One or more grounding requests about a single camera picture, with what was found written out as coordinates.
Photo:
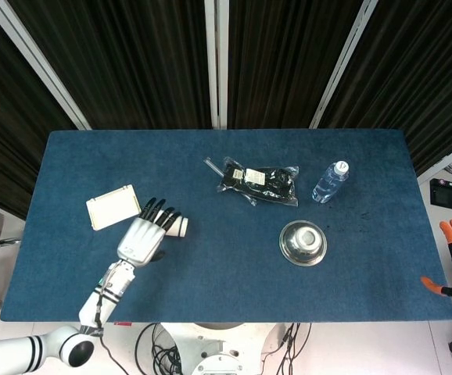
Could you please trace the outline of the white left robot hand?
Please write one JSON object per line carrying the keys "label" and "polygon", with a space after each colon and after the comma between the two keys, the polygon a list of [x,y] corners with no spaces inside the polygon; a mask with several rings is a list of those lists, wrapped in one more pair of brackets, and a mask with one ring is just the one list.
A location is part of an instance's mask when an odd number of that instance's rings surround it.
{"label": "white left robot hand", "polygon": [[157,201],[155,197],[146,202],[118,244],[119,259],[134,268],[143,267],[152,261],[163,238],[181,217],[174,207],[162,211],[165,203],[165,199]]}

